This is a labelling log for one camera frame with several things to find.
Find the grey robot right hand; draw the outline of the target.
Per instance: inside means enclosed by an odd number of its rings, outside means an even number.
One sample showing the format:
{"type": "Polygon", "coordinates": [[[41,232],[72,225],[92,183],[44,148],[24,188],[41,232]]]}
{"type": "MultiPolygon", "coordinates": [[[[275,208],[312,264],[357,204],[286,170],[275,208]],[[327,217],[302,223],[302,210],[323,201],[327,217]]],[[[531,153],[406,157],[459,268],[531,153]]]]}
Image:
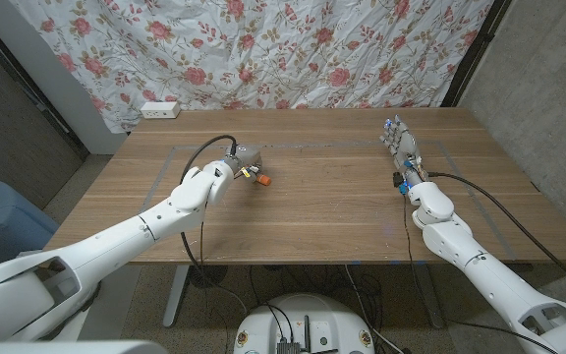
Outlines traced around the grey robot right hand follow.
{"type": "Polygon", "coordinates": [[[426,181],[427,173],[423,168],[422,155],[416,139],[399,115],[385,121],[380,140],[387,147],[396,170],[409,187],[426,181]]]}

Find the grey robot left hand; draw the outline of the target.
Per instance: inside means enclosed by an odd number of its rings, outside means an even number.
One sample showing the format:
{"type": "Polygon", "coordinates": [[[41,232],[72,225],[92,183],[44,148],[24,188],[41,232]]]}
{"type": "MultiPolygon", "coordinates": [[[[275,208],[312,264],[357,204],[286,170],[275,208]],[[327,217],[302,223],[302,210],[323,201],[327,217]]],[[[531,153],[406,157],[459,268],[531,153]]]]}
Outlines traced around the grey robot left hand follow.
{"type": "Polygon", "coordinates": [[[223,161],[231,168],[235,178],[246,178],[255,182],[261,172],[260,151],[255,147],[237,145],[234,152],[229,147],[223,161]]]}

